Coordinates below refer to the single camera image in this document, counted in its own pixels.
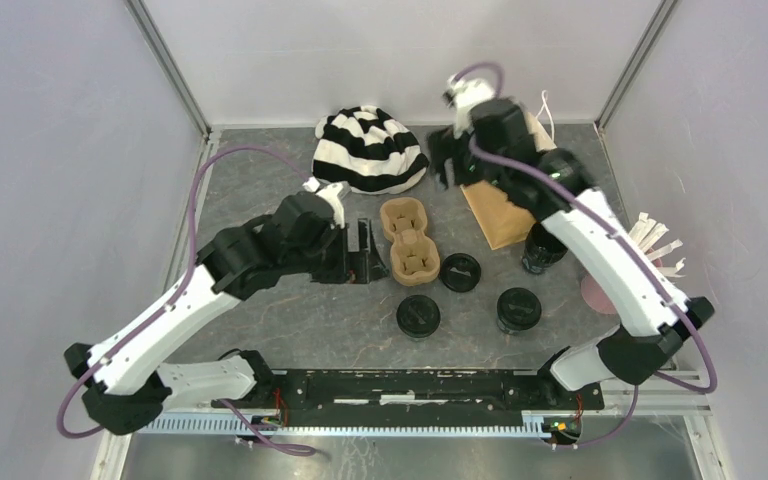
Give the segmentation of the brown cardboard cup carrier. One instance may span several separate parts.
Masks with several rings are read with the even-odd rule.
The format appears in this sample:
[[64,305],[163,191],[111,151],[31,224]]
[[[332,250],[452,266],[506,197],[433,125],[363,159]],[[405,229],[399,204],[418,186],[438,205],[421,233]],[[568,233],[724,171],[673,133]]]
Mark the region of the brown cardboard cup carrier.
[[429,221],[424,205],[413,197],[391,199],[382,204],[380,219],[385,237],[392,243],[393,278],[408,287],[434,281],[441,259],[435,242],[427,235]]

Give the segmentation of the brown paper bag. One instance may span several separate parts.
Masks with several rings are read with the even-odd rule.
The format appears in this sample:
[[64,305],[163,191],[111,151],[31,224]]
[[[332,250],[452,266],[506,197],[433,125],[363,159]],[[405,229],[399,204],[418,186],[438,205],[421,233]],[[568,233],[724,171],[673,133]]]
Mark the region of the brown paper bag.
[[[478,134],[477,145],[482,150],[535,167],[542,154],[556,148],[555,142],[537,118],[519,101],[498,98],[489,107],[479,105],[478,113],[500,112],[500,120],[481,120],[470,132],[462,135],[466,144]],[[489,246],[493,250],[523,241],[536,223],[532,213],[511,200],[502,189],[503,182],[495,175],[500,165],[484,162],[465,151],[464,161],[474,168],[461,190]]]

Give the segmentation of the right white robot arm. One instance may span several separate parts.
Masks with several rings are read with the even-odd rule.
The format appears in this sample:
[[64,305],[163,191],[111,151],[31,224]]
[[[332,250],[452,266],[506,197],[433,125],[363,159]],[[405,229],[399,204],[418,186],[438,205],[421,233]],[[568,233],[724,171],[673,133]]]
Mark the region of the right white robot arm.
[[432,169],[443,187],[485,181],[527,210],[572,253],[614,305],[620,324],[593,340],[569,347],[547,364],[537,382],[540,400],[562,408],[586,385],[617,378],[640,385],[666,379],[662,366],[692,340],[709,383],[717,374],[699,329],[714,314],[705,297],[689,297],[633,244],[603,191],[576,156],[563,148],[539,149],[519,104],[510,98],[459,100],[451,95],[452,126],[428,138]]

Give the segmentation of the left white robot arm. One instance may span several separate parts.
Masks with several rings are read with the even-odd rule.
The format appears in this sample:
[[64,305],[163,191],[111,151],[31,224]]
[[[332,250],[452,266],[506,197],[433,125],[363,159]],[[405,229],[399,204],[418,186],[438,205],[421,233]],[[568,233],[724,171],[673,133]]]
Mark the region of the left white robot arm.
[[129,325],[96,345],[64,353],[75,390],[99,429],[134,433],[161,413],[220,400],[262,407],[276,380],[260,353],[170,364],[168,357],[208,323],[284,276],[320,284],[368,284],[388,276],[370,222],[357,223],[359,248],[348,245],[336,194],[299,192],[272,214],[221,230],[195,252],[183,277]]

